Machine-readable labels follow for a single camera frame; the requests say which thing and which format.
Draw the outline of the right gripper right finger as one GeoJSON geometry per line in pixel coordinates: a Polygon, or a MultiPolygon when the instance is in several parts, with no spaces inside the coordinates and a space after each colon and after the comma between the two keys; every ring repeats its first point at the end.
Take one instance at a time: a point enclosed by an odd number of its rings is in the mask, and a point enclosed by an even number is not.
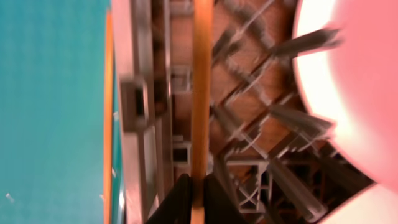
{"type": "Polygon", "coordinates": [[[206,224],[247,224],[213,174],[205,177],[204,208],[206,224]]]}

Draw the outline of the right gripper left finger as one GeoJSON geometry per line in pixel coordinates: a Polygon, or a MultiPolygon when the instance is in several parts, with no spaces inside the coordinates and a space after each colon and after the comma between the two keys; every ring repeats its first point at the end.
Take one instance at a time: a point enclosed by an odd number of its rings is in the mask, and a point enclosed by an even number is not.
{"type": "Polygon", "coordinates": [[[182,174],[146,224],[190,224],[192,179],[182,174]]]}

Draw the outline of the white cup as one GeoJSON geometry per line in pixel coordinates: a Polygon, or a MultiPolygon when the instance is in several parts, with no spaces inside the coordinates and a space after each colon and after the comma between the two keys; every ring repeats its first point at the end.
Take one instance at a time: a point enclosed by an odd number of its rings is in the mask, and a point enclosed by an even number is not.
{"type": "Polygon", "coordinates": [[[323,224],[397,224],[397,193],[373,184],[340,205],[323,224]]]}

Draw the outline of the wooden chopstick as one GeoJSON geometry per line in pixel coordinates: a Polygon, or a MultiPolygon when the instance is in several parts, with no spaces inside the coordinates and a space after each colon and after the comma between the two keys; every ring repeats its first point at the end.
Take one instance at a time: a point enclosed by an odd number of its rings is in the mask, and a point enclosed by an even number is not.
{"type": "Polygon", "coordinates": [[[103,137],[103,197],[104,224],[111,223],[112,215],[112,161],[113,161],[113,100],[114,100],[114,38],[111,10],[105,17],[104,52],[104,137],[103,137]]]}
{"type": "Polygon", "coordinates": [[[205,222],[204,179],[208,164],[209,104],[212,64],[213,1],[194,0],[192,78],[191,224],[205,222]]]}

